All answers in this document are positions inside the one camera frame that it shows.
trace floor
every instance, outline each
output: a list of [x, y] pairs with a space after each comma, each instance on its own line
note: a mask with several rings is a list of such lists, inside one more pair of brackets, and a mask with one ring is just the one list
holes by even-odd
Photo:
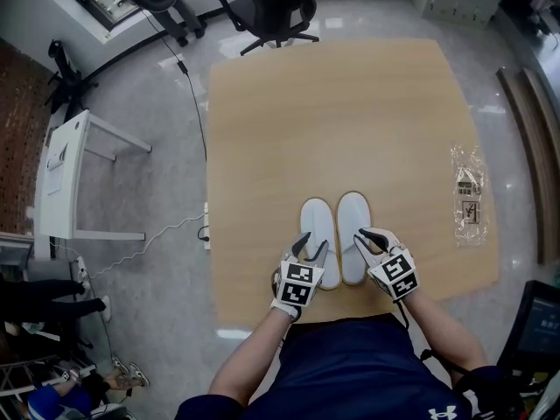
[[[536, 266], [536, 224], [529, 169], [521, 139], [495, 78], [514, 67], [511, 52], [490, 26], [485, 31], [422, 20], [408, 0], [318, 0], [310, 34], [322, 41], [365, 37], [435, 39], [449, 60], [470, 105], [493, 184], [500, 236], [500, 280], [491, 288], [444, 303], [482, 341], [496, 361], [513, 323], [524, 283], [551, 281], [551, 269]], [[237, 57], [254, 38], [238, 33], [224, 17], [209, 22], [206, 36], [181, 49], [192, 77], [204, 124], [210, 66]], [[268, 47], [252, 54], [266, 54]], [[114, 164], [87, 156], [82, 170], [79, 227], [145, 231], [203, 212], [206, 170], [197, 111], [186, 77], [161, 42], [146, 46], [98, 77], [87, 99], [92, 112], [153, 144], [147, 155], [101, 136], [94, 143], [115, 148]], [[208, 388], [220, 364], [240, 343], [216, 334], [208, 253], [196, 237], [201, 221], [156, 239], [145, 255], [124, 261], [94, 280], [112, 297], [108, 324], [112, 347], [136, 362], [151, 379], [126, 401], [139, 419], [171, 419], [179, 404]], [[90, 273], [142, 249], [142, 243], [70, 241]], [[108, 346], [97, 317], [83, 320], [92, 353], [101, 366]], [[415, 346], [423, 337], [412, 329]], [[270, 383], [274, 370], [267, 378]]]

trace black pants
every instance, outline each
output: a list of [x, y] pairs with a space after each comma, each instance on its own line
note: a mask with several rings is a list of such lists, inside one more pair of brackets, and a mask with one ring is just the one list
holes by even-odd
[[101, 312], [105, 304], [100, 298], [86, 302], [53, 302], [54, 298], [82, 294], [80, 283], [72, 280], [41, 280], [38, 282], [2, 282], [2, 293], [8, 307], [5, 320], [9, 322], [67, 322]]

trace white desk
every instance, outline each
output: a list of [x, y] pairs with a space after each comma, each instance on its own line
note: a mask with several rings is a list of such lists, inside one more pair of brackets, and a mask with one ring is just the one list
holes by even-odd
[[50, 159], [53, 154], [62, 152], [66, 146], [64, 164], [61, 166], [62, 170], [57, 171], [59, 173], [59, 178], [56, 179], [57, 185], [55, 186], [53, 186], [53, 181], [49, 180], [49, 173], [54, 171], [49, 171], [46, 168], [47, 164], [45, 164], [45, 177], [43, 179], [40, 201], [40, 232], [42, 235], [55, 236], [67, 240], [80, 238], [89, 240], [143, 241], [145, 240], [144, 233], [96, 232], [78, 230], [76, 228], [76, 207], [83, 151], [90, 152], [113, 162], [116, 160], [116, 156], [113, 154], [101, 150], [94, 150], [86, 146], [86, 139], [88, 138], [90, 127], [110, 134], [145, 152], [151, 152], [150, 145], [114, 128], [107, 122], [91, 115], [88, 110], [83, 111], [72, 120], [60, 126], [52, 133], [46, 162], [48, 164], [48, 159]]

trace white slipper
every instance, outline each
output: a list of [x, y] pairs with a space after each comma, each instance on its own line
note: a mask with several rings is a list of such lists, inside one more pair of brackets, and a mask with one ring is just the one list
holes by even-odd
[[337, 208], [337, 225], [339, 227], [340, 253], [342, 261], [342, 280], [345, 284], [360, 284], [366, 276], [366, 263], [354, 244], [354, 235], [361, 236], [361, 228], [371, 227], [369, 205], [358, 192], [348, 192], [339, 202]]
[[334, 219], [329, 206], [322, 199], [309, 199], [301, 208], [299, 217], [301, 232], [311, 232], [305, 245], [309, 258], [314, 257], [324, 240], [329, 242], [325, 259], [325, 274], [320, 288], [333, 290], [340, 284], [340, 267], [336, 258], [336, 242], [334, 240]]

